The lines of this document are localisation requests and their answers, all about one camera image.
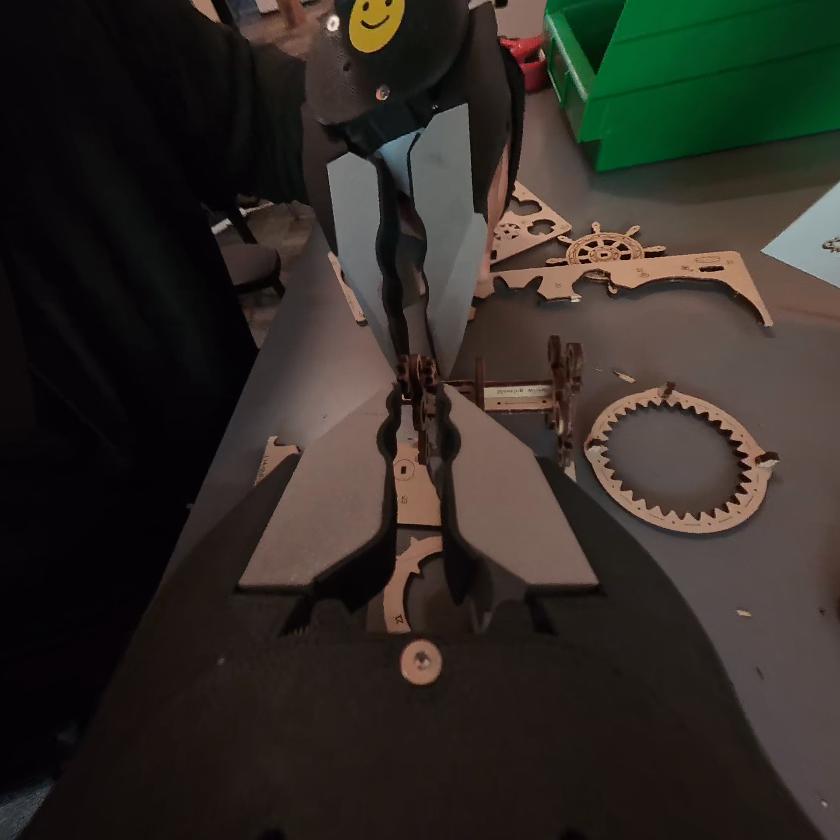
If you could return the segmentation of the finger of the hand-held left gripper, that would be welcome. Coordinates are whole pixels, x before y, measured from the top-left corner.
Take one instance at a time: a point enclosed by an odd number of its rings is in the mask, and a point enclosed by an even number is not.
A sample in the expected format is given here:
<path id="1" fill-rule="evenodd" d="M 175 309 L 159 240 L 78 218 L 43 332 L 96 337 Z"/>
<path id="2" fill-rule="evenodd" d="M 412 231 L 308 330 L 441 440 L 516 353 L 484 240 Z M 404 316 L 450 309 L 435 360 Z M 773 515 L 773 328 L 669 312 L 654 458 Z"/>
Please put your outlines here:
<path id="1" fill-rule="evenodd" d="M 437 370 L 449 376 L 463 342 L 487 243 L 474 207 L 469 106 L 439 112 L 407 155 L 414 208 L 426 251 L 426 323 Z"/>
<path id="2" fill-rule="evenodd" d="M 348 152 L 328 165 L 337 257 L 343 276 L 392 369 L 407 355 L 403 283 L 396 266 L 400 223 L 386 163 Z"/>

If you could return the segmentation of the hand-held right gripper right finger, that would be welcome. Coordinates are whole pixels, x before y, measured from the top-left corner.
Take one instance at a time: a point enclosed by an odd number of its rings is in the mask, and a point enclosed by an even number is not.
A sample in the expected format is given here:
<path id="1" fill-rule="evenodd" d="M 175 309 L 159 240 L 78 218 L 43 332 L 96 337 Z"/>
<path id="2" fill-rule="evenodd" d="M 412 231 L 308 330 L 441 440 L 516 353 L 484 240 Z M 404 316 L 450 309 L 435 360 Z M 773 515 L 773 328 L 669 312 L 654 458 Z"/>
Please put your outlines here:
<path id="1" fill-rule="evenodd" d="M 594 590 L 599 580 L 536 456 L 448 384 L 437 387 L 434 485 L 456 604 Z"/>

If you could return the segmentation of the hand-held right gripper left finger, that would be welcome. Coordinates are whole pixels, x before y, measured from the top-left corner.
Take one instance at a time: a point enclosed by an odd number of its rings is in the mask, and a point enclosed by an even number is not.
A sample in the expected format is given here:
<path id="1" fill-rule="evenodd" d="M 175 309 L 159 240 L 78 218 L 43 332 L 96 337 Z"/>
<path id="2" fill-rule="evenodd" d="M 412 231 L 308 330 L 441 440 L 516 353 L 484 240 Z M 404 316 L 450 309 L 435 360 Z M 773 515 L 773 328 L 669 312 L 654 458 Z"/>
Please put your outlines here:
<path id="1" fill-rule="evenodd" d="M 335 599 L 356 611 L 384 589 L 396 563 L 402 396 L 388 385 L 304 449 L 240 590 Z"/>

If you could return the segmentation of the wooden gear axle assembly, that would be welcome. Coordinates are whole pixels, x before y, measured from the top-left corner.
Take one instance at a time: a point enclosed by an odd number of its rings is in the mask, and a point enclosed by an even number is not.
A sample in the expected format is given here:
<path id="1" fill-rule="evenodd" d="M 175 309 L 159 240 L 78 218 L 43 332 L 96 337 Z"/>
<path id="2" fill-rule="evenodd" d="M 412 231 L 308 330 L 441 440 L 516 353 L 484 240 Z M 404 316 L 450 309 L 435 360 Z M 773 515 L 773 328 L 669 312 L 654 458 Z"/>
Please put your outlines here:
<path id="1" fill-rule="evenodd" d="M 556 435 L 557 461 L 562 471 L 575 478 L 574 418 L 585 365 L 582 343 L 565 343 L 558 335 L 548 341 L 549 378 L 543 381 L 489 381 L 482 358 L 476 358 L 470 380 L 445 381 L 435 361 L 419 354 L 404 355 L 396 365 L 396 379 L 403 400 L 413 410 L 417 432 L 418 461 L 429 466 L 438 456 L 437 399 L 442 385 L 449 385 L 467 401 L 488 414 L 540 413 Z"/>

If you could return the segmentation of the person's left forearm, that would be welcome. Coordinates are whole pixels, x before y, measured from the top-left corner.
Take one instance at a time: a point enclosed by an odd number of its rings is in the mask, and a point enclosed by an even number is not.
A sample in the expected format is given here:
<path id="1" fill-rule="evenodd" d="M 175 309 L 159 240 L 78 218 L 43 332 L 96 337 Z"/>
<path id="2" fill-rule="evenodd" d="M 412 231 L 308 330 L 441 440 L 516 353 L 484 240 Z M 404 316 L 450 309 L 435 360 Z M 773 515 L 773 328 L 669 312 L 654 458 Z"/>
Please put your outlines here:
<path id="1" fill-rule="evenodd" d="M 190 65 L 193 179 L 205 204 L 221 208 L 237 194 L 309 204 L 305 62 L 206 20 L 196 27 Z"/>

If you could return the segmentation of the long wooden parts sheet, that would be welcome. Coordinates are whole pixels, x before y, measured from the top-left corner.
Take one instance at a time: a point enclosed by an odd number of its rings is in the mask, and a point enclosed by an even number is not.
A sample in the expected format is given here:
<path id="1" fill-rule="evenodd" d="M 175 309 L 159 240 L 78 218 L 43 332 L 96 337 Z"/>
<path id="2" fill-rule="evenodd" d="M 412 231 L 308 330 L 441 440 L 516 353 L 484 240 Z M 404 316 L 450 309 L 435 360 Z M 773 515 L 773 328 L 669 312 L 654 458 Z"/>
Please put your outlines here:
<path id="1" fill-rule="evenodd" d="M 282 444 L 277 436 L 268 438 L 255 484 L 263 480 L 283 460 L 300 455 L 301 448 Z M 427 468 L 420 465 L 415 439 L 397 444 L 394 459 L 394 477 L 397 495 L 397 523 L 410 528 L 439 529 L 440 502 Z"/>

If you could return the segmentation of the triangular wooden parts sheet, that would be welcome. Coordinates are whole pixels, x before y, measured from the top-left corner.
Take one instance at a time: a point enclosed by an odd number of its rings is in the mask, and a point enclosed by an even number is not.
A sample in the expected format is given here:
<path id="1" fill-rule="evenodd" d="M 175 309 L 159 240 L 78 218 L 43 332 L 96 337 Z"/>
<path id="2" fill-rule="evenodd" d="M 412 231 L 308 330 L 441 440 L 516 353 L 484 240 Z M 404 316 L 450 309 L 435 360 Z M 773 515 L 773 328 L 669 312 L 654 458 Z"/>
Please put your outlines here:
<path id="1" fill-rule="evenodd" d="M 496 264 L 549 242 L 572 225 L 525 185 L 515 182 L 511 203 L 494 234 L 490 263 Z"/>

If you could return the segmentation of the arched wooden parts sheet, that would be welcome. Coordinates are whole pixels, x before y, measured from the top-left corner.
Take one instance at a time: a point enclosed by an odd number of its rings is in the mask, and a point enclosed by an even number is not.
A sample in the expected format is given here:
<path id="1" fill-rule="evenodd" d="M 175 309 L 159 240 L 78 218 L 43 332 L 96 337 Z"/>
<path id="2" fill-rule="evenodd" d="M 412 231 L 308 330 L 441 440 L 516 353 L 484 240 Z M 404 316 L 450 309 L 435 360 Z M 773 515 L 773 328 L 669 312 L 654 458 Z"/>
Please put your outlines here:
<path id="1" fill-rule="evenodd" d="M 492 274 L 487 280 L 481 280 L 476 287 L 474 299 L 485 300 L 492 295 L 495 292 L 496 280 L 510 290 L 522 290 L 537 281 L 537 293 L 544 301 L 577 302 L 581 295 L 574 287 L 582 279 L 605 284 L 606 291 L 611 296 L 621 291 L 636 291 L 670 281 L 723 285 L 750 305 L 765 328 L 774 325 L 770 311 L 740 254 L 735 251 L 611 259 L 592 264 L 561 265 L 555 261 L 543 268 L 503 270 Z"/>

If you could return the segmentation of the person's left hand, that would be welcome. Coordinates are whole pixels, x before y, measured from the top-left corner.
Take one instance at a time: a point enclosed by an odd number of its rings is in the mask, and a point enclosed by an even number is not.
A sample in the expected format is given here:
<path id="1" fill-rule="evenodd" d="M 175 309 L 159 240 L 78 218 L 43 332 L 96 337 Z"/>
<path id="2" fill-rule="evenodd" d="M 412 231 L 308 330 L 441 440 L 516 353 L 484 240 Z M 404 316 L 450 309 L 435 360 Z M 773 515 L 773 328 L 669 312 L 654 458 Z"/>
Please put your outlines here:
<path id="1" fill-rule="evenodd" d="M 493 238 L 496 227 L 508 206 L 508 170 L 509 148 L 506 147 L 499 159 L 487 197 L 487 226 L 490 238 Z"/>

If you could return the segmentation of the red plastic object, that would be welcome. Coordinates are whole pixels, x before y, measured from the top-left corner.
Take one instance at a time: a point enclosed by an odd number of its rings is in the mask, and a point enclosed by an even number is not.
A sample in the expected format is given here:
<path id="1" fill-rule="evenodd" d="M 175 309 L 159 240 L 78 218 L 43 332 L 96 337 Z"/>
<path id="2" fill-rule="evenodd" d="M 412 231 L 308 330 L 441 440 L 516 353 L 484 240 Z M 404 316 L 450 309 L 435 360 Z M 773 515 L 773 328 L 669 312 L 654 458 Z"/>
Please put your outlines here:
<path id="1" fill-rule="evenodd" d="M 500 42 L 516 60 L 524 79 L 526 92 L 536 92 L 549 84 L 547 60 L 540 35 L 530 38 L 501 37 Z"/>

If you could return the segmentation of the wooden ship wheel part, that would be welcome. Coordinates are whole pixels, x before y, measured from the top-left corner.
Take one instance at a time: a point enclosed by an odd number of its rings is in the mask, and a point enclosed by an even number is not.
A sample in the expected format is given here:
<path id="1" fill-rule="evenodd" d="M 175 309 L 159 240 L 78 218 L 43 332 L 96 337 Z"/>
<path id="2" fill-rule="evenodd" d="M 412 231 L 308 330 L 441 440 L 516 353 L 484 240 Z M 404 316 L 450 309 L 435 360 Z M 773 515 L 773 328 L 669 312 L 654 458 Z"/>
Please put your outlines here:
<path id="1" fill-rule="evenodd" d="M 667 249 L 665 245 L 645 246 L 637 240 L 640 228 L 634 225 L 624 232 L 614 232 L 604 230 L 600 223 L 593 222 L 591 231 L 583 236 L 558 236 L 558 242 L 565 245 L 566 250 L 562 256 L 546 259 L 544 265 L 599 266 L 602 263 L 663 256 Z"/>

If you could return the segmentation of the green plastic bin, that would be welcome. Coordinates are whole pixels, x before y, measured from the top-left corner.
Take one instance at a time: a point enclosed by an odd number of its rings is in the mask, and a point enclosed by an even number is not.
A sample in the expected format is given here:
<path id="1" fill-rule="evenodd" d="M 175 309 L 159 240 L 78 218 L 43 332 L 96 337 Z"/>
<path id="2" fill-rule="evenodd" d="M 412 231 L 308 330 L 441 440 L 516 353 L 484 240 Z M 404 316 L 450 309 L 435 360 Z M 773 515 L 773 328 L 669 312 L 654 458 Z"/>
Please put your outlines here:
<path id="1" fill-rule="evenodd" d="M 832 132 L 838 1 L 625 2 L 576 139 L 599 172 Z"/>
<path id="2" fill-rule="evenodd" d="M 549 81 L 575 140 L 582 145 L 587 104 L 613 40 L 624 1 L 548 1 L 542 21 L 542 50 Z"/>

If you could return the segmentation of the printed assembly instruction sheet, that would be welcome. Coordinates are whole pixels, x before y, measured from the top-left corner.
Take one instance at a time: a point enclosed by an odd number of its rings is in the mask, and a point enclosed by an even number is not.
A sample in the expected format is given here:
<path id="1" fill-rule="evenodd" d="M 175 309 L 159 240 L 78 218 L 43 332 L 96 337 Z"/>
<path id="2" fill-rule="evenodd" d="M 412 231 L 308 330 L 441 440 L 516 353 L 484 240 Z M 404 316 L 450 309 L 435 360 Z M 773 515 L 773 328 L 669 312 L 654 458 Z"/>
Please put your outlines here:
<path id="1" fill-rule="evenodd" d="M 762 253 L 839 288 L 839 184 L 762 248 Z"/>

